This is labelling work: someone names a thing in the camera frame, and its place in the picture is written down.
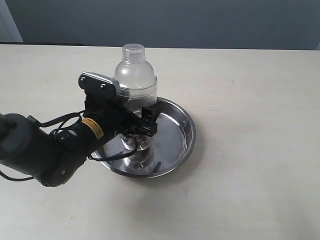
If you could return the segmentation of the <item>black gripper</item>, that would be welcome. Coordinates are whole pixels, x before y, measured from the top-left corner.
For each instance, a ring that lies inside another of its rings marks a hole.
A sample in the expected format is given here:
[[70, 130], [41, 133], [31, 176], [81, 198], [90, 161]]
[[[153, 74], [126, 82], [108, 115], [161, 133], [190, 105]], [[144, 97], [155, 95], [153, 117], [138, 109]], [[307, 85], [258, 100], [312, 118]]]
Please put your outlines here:
[[156, 102], [141, 108], [140, 116], [129, 110], [119, 97], [106, 99], [85, 94], [85, 118], [95, 120], [103, 132], [128, 135], [154, 136], [158, 131], [157, 119], [163, 111], [163, 103]]

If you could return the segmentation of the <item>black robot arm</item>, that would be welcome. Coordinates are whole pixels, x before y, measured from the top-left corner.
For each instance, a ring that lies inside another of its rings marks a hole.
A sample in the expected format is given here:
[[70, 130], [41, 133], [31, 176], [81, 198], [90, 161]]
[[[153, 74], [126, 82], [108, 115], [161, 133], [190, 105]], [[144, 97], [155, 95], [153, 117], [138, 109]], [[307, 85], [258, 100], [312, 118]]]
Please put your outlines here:
[[0, 163], [45, 187], [65, 184], [92, 153], [122, 134], [152, 137], [163, 104], [156, 102], [135, 115], [118, 98], [86, 94], [85, 109], [47, 123], [9, 113], [0, 117]]

